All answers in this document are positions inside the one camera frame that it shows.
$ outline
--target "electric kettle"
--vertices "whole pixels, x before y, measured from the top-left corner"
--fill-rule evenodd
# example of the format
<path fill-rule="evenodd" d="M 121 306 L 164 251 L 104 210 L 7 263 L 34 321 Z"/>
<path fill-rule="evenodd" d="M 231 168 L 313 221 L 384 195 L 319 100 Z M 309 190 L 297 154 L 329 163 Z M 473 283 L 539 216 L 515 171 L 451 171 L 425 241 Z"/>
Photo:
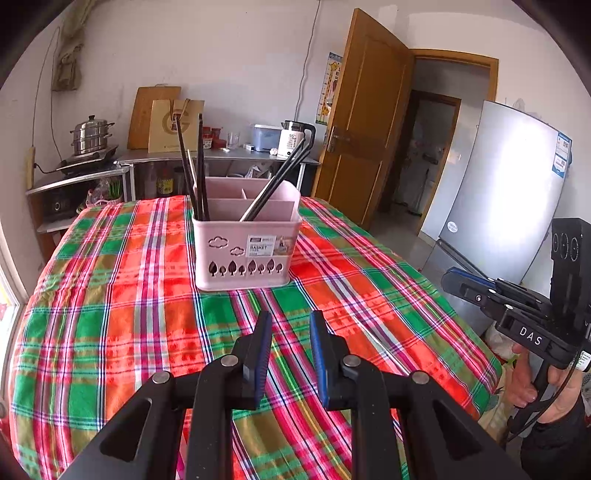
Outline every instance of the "electric kettle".
<path fill-rule="evenodd" d="M 281 126 L 283 127 L 283 130 L 281 131 L 281 136 L 279 138 L 277 158 L 286 159 L 306 136 L 304 130 L 306 128 L 311 130 L 313 127 L 312 125 L 295 122 L 293 120 L 285 120 Z"/>

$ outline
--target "plastic basket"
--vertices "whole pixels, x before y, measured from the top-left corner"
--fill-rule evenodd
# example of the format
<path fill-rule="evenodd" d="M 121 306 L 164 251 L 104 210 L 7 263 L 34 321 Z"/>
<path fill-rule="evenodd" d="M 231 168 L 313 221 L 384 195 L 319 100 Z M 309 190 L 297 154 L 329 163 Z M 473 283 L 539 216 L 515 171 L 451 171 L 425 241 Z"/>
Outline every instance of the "plastic basket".
<path fill-rule="evenodd" d="M 193 217 L 195 283 L 221 291 L 286 285 L 300 231 L 300 192 L 282 182 L 253 222 L 240 222 L 267 179 L 207 177 L 210 221 Z"/>

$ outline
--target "door frame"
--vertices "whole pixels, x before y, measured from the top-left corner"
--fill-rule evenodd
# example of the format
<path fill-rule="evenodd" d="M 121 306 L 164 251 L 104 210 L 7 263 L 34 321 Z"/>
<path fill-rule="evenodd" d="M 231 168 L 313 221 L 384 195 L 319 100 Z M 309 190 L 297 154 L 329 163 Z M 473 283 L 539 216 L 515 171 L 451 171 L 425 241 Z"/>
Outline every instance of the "door frame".
<path fill-rule="evenodd" d="M 437 191 L 437 187 L 439 187 L 439 181 L 441 180 L 441 175 L 443 174 L 443 169 L 445 168 L 445 164 L 447 163 L 447 156 L 449 155 L 449 150 L 452 147 L 453 136 L 456 133 L 456 125 L 457 125 L 457 117 L 460 114 L 460 105 L 462 104 L 462 99 L 456 97 L 450 97 L 448 95 L 441 95 L 440 93 L 431 93 L 431 92 L 423 92 L 422 90 L 412 90 L 412 94 L 416 95 L 417 102 L 420 103 L 421 100 L 426 100 L 429 102 L 435 103 L 445 103 L 446 105 L 451 105 L 454 107 L 453 118 L 452 118 L 452 125 L 449 129 L 449 134 L 447 136 L 447 140 L 445 143 L 445 148 L 443 150 L 443 154 L 441 155 L 441 160 L 439 165 L 437 166 L 437 175 L 435 177 L 435 181 L 433 184 L 433 188 L 431 189 L 431 193 L 429 194 L 429 199 L 425 204 L 425 208 L 421 213 L 421 220 L 417 225 L 416 234 L 418 235 L 423 227 L 423 223 L 425 222 L 425 218 L 427 217 L 427 213 L 429 208 L 431 208 L 431 202 L 433 201 L 433 197 L 435 196 L 435 192 Z"/>
<path fill-rule="evenodd" d="M 478 67 L 485 67 L 490 70 L 488 77 L 488 91 L 486 93 L 486 100 L 489 102 L 496 101 L 496 88 L 499 80 L 499 60 L 492 57 L 485 57 L 484 55 L 477 55 L 475 53 L 466 53 L 462 51 L 453 50 L 436 50 L 432 48 L 411 48 L 414 54 L 415 62 L 421 60 L 443 60 L 452 61 L 454 63 L 463 63 L 464 65 L 476 65 Z"/>

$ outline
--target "plaid tablecloth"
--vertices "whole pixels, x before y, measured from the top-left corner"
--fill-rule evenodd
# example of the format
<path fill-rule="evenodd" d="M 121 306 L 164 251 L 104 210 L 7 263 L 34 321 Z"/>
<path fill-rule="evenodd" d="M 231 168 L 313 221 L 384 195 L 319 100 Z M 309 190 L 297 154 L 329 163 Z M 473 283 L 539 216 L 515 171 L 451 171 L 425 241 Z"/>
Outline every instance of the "plaid tablecloth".
<path fill-rule="evenodd" d="M 313 199 L 300 212 L 289 285 L 204 293 L 191 282 L 185 198 L 84 211 L 43 271 L 17 340 L 11 434 L 29 474 L 57 478 L 155 371 L 202 369 L 252 331 L 260 309 L 273 316 L 269 376 L 261 408 L 234 414 L 237 479 L 350 477 L 348 412 L 326 413 L 315 393 L 313 309 L 353 353 L 383 370 L 429 372 L 478 417 L 501 372 L 490 350 L 431 283 L 341 213 Z"/>

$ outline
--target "power cord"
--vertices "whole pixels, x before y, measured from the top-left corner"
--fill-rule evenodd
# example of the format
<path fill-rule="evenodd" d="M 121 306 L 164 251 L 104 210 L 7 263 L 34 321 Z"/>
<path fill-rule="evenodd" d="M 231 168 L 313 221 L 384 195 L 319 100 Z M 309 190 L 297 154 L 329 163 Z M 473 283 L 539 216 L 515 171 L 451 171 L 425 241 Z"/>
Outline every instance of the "power cord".
<path fill-rule="evenodd" d="M 50 171 L 43 171 L 43 169 L 41 168 L 41 166 L 39 165 L 39 163 L 34 163 L 33 164 L 33 168 L 38 168 L 39 170 L 41 170 L 41 173 L 43 173 L 44 175 L 48 175 L 50 173 L 54 173 L 56 170 L 50 170 Z"/>
<path fill-rule="evenodd" d="M 312 47 L 312 40 L 314 38 L 314 32 L 316 30 L 316 21 L 318 20 L 318 13 L 320 12 L 320 2 L 321 1 L 322 0 L 318 0 L 318 6 L 316 6 L 316 14 L 314 15 L 314 23 L 312 23 L 312 33 L 310 34 L 310 41 L 308 42 L 308 50 L 306 53 L 306 59 L 304 60 L 304 66 L 303 66 L 302 72 L 301 72 L 300 88 L 298 90 L 297 103 L 295 104 L 295 113 L 294 113 L 294 120 L 295 121 L 297 121 L 298 116 L 300 114 L 301 101 L 302 101 L 302 97 L 303 97 L 304 80 L 306 79 L 306 70 L 307 70 L 307 66 L 308 66 L 308 59 L 310 58 L 310 49 Z"/>
<path fill-rule="evenodd" d="M 57 148 L 57 143 L 56 143 L 56 136 L 53 133 L 53 79 L 54 79 L 54 74 L 55 74 L 55 68 L 56 68 L 56 53 L 57 53 L 57 47 L 60 44 L 59 41 L 59 34 L 57 36 L 58 40 L 56 41 L 56 47 L 53 50 L 53 61 L 51 62 L 51 90 L 49 91 L 49 124 L 51 126 L 51 139 L 53 140 L 53 144 L 55 145 L 56 151 L 57 151 L 57 156 L 60 157 L 60 162 L 63 160 L 63 158 L 61 157 L 61 153 L 60 153 L 60 149 Z"/>
<path fill-rule="evenodd" d="M 43 77 L 43 70 L 45 69 L 45 63 L 47 62 L 47 56 L 49 55 L 49 50 L 51 49 L 51 44 L 53 43 L 53 39 L 56 37 L 56 33 L 58 34 L 61 32 L 61 26 L 58 25 L 56 29 L 51 34 L 51 40 L 49 41 L 49 45 L 47 45 L 47 50 L 45 52 L 45 56 L 43 57 L 43 64 L 41 65 L 41 71 L 39 72 L 39 79 L 37 80 L 37 91 L 35 92 L 35 102 L 33 104 L 33 127 L 31 128 L 31 146 L 35 146 L 35 117 L 37 113 L 37 98 L 39 97 L 39 87 L 41 86 L 41 77 Z M 57 46 L 59 45 L 59 41 L 56 42 L 56 48 L 53 52 L 53 63 L 51 65 L 51 84 L 53 84 L 53 74 L 54 74 L 54 64 L 55 64 L 55 56 L 57 52 Z M 62 160 L 60 150 L 57 148 L 57 143 L 55 136 L 53 134 L 53 91 L 50 90 L 50 113 L 51 113 L 51 137 L 53 138 L 53 144 L 56 146 L 57 154 L 60 156 L 60 161 Z"/>

